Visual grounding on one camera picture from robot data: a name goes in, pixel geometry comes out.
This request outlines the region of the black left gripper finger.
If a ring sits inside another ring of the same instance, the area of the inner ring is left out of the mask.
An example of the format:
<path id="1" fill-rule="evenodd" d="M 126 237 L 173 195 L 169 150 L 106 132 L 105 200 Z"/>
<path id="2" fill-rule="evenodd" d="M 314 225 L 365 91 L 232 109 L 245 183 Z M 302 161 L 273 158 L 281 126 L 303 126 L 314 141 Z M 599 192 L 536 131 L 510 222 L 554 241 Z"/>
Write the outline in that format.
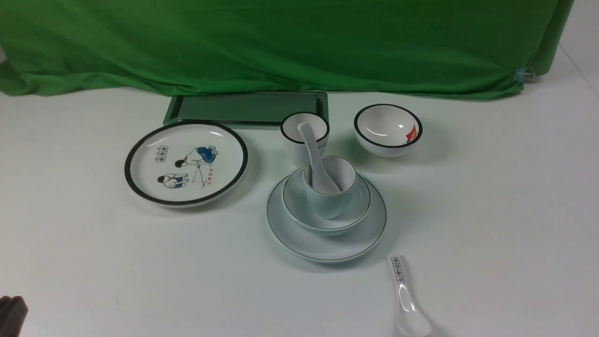
<path id="1" fill-rule="evenodd" d="M 23 297 L 3 296 L 0 299 L 0 336 L 19 337 L 28 311 Z"/>

